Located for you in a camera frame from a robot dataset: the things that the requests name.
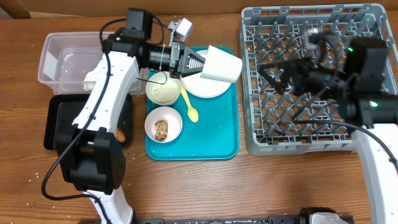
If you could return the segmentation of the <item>grey dishwasher rack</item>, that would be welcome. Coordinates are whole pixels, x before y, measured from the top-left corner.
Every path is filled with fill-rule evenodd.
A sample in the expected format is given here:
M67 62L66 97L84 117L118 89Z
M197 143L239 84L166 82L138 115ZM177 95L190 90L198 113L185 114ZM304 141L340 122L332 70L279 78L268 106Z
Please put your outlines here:
M240 56L244 95L246 149L254 156L351 151L354 146L341 125L337 104L276 92L258 74L263 63L302 57L318 58L305 47L308 29L330 29L331 43L323 65L342 67L351 39L377 37L387 42L389 57L382 90L397 93L397 44L384 7L376 3L314 6L246 7L241 12Z

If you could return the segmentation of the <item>white cup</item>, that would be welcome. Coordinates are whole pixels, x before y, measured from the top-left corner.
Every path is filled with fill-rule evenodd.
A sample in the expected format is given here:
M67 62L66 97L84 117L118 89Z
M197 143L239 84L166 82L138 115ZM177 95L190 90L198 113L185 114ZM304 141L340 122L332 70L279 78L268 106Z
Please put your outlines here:
M243 61L212 45L208 46L201 77L221 82L235 83L242 72Z

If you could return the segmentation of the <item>black tray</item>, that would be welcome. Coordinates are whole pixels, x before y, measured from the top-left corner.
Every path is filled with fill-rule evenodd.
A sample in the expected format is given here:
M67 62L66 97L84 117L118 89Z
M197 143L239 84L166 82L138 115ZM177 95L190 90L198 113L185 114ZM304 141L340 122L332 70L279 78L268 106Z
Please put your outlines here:
M73 120L79 115L89 94L55 95L49 101L47 124L44 135L44 148L55 149L55 134L59 129L71 126ZM126 140L121 142L121 147L129 147L132 142L132 97L126 99L119 115L118 128L124 133Z

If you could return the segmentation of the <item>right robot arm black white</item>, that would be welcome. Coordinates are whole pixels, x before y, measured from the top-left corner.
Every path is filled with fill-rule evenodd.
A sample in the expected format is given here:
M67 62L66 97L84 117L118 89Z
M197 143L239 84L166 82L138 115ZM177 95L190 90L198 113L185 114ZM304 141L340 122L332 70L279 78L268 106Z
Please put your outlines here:
M349 42L342 71L311 58L261 64L258 73L278 92L335 100L343 121L317 124L344 126L363 168L372 223L397 223L397 95L382 91L389 55L386 41L355 37Z

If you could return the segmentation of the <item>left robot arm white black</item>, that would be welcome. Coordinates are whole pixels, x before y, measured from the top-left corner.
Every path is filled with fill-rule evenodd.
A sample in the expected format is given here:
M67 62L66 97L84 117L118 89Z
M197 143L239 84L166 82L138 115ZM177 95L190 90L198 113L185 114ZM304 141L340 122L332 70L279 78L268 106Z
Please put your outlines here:
M134 211L121 187L126 159L116 138L119 116L131 85L143 68L179 79L203 70L205 60L185 39L192 30L188 19L162 26L170 44L150 42L159 18L143 9L130 8L125 26L99 41L103 59L99 78L87 102L72 124L55 135L58 158L54 167L77 189L78 198L93 202L102 223L132 223Z

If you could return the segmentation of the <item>yellow plastic spoon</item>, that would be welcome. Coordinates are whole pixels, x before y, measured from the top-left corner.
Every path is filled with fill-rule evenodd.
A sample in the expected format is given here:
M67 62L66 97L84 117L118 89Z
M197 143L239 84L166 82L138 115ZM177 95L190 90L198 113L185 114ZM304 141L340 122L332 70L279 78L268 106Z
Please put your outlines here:
M190 100L189 100L187 91L186 91L186 89L185 89L184 86L182 86L181 94L182 94L183 99L185 100L186 105L187 105L187 108L188 108L188 109L187 109L187 114L188 114L189 119L190 119L193 123L197 123L197 122L198 122L198 119L199 119L198 111L191 105L191 102L190 102Z

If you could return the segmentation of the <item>cream bowl with rice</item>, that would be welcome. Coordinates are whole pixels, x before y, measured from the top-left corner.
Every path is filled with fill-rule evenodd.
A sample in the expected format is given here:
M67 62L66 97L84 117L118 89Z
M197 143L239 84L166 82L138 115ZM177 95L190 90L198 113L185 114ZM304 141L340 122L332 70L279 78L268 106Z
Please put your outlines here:
M151 102L160 106L174 104L181 93L182 83L171 78L169 72L157 72L149 77L146 84L146 95Z

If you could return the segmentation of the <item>pink plate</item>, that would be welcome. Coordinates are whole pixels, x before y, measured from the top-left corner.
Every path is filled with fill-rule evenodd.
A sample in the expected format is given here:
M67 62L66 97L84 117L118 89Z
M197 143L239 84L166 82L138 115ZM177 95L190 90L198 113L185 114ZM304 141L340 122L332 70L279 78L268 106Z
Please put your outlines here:
M214 98L222 95L231 86L231 83L202 78L201 73L196 73L181 78L184 88L194 96L200 98Z

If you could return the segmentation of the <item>clear plastic bin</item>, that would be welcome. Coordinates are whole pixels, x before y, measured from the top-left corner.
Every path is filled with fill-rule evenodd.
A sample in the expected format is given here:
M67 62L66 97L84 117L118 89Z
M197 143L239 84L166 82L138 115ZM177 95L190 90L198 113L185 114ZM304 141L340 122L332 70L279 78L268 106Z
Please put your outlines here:
M46 36L38 81L56 95L89 94L95 82L86 78L105 61L98 32L55 32Z

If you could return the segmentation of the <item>brown sausage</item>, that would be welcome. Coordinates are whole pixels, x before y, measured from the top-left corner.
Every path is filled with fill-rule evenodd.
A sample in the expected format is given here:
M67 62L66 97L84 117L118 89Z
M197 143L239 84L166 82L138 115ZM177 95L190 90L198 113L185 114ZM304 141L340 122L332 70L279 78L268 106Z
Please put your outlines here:
M120 143L124 143L126 142L126 136L123 133L123 131L121 130L121 128L117 127L116 129L116 139L120 142Z

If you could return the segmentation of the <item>teal serving tray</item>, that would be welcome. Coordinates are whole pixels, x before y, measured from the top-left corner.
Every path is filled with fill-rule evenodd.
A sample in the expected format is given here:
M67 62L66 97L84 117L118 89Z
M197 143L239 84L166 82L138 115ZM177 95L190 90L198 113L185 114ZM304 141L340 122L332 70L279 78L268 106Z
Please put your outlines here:
M171 105L182 117L182 131L171 142L155 142L146 136L146 153L158 161L230 159L239 151L239 112L236 84L220 96L200 98L188 94L198 110L198 122L187 115L182 96Z

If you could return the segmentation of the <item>brown food piece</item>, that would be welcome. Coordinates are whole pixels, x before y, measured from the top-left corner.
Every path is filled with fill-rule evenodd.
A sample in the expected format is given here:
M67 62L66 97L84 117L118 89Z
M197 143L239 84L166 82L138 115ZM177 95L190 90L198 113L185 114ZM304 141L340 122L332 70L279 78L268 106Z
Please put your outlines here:
M160 119L155 122L155 140L164 141L167 139L168 134L168 123L164 119Z

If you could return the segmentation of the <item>pink bowl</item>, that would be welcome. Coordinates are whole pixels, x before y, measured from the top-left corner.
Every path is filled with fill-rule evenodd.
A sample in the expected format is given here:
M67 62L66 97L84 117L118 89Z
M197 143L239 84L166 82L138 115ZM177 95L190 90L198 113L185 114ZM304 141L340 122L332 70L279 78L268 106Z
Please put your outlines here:
M155 122L164 119L168 123L167 139L160 142L155 140ZM182 131L182 117L173 108L161 106L152 110L146 117L144 127L146 134L155 142L167 143L175 140Z

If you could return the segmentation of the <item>white napkin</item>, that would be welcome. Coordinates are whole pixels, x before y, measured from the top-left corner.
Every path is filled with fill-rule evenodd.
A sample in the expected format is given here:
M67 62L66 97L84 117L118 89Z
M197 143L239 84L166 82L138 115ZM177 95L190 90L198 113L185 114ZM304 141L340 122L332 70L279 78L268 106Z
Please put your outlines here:
M106 67L103 65L98 65L94 70L87 73L85 79L83 80L83 89L85 91L91 91L94 88L96 81L102 76L106 75Z

